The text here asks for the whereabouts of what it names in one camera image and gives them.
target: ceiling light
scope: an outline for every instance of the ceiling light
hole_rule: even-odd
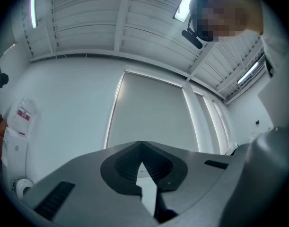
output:
[[[247,76],[258,66],[258,62],[256,62],[248,71],[238,80],[238,84],[240,84]]]
[[[12,44],[10,48],[8,48],[3,54],[7,53],[9,49],[11,49],[15,44]]]
[[[36,21],[36,11],[35,11],[35,0],[31,0],[31,19],[32,19],[32,25],[33,28],[37,27],[37,21]]]
[[[184,22],[190,12],[188,6],[191,0],[182,0],[175,14],[175,18]]]

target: dark hair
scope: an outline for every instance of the dark hair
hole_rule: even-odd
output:
[[[202,21],[202,10],[203,8],[208,8],[208,0],[191,0],[189,9],[191,12],[192,20],[193,20],[193,29],[197,32],[198,37],[204,41],[212,41],[213,34],[212,31],[208,31],[203,28]]]

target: label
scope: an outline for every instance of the label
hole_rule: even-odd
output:
[[[20,117],[23,117],[25,120],[27,121],[30,121],[30,118],[31,118],[31,114],[24,110],[24,111],[21,111],[20,109],[18,109],[18,112],[17,114],[20,116]]]

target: ceiling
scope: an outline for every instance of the ceiling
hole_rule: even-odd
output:
[[[180,0],[36,0],[33,29],[30,0],[13,11],[14,35],[30,61],[89,53],[150,63],[183,75],[229,100],[237,79],[263,53],[258,34],[249,31],[197,49],[181,36],[187,28],[173,19]]]

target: ceiling beam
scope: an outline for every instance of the ceiling beam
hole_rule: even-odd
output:
[[[188,70],[189,77],[186,79],[186,82],[188,82],[196,73],[199,67],[201,67],[207,60],[208,56],[212,54],[214,48],[216,47],[216,43],[208,43],[207,46],[204,48],[202,53],[199,55],[199,57],[195,60],[195,62],[192,64],[190,69]]]
[[[56,24],[54,16],[54,0],[45,1],[44,28],[51,53],[55,53],[57,44]]]
[[[114,51],[119,51],[122,44],[124,25],[129,10],[130,2],[131,0],[121,0],[120,2],[115,31]]]
[[[263,47],[262,40],[261,40],[261,38],[259,38],[257,43],[252,48],[252,50],[249,52],[249,54],[243,60],[243,64],[244,64],[245,68],[243,68],[243,65],[239,64],[237,66],[237,68],[224,81],[222,81],[216,87],[217,92],[222,91],[231,81],[235,80],[236,77],[238,77],[241,74],[241,72],[245,72],[245,70],[249,66],[251,66],[252,60],[255,59],[255,57],[257,56],[257,54],[259,53],[259,51],[261,50],[262,47]]]
[[[110,51],[110,50],[100,50],[100,49],[75,49],[75,50],[66,50],[66,51],[59,51],[57,52],[57,55],[69,55],[69,54],[96,54],[96,55],[109,55],[109,56],[114,56],[114,57],[122,57],[122,58],[127,58],[127,59],[131,59],[131,60],[136,60],[136,61],[141,61],[141,62],[145,62],[148,64],[152,64],[158,67],[162,67],[164,69],[173,71],[179,75],[182,75],[184,77],[187,77],[188,74],[176,67],[167,65],[165,63],[153,60],[153,59],[149,59],[147,57],[143,57],[143,56],[139,56],[139,55],[135,55],[135,54],[130,54],[130,53],[125,53],[125,52],[117,52],[117,51]],[[30,62],[33,61],[37,61],[37,60],[41,60],[41,59],[45,59],[45,58],[49,58],[49,57],[54,57],[55,53],[48,53],[45,55],[41,55],[41,56],[37,56],[34,58],[30,59]]]

